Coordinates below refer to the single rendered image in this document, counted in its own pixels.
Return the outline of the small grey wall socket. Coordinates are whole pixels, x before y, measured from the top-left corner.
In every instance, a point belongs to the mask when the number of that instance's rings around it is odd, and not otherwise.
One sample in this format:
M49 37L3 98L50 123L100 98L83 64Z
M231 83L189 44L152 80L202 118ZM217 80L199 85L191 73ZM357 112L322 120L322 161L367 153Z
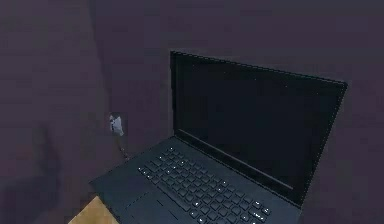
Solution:
M118 136L124 135L123 122L122 122L122 119L119 115L111 114L109 116L109 122L110 122L110 130L114 134L116 134Z

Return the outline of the black open laptop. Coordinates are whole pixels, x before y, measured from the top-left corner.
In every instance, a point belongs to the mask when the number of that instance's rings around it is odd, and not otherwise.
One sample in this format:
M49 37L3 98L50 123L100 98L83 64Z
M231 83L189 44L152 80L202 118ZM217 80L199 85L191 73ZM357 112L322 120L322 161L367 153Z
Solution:
M347 83L173 51L173 135L91 181L118 224L298 224Z

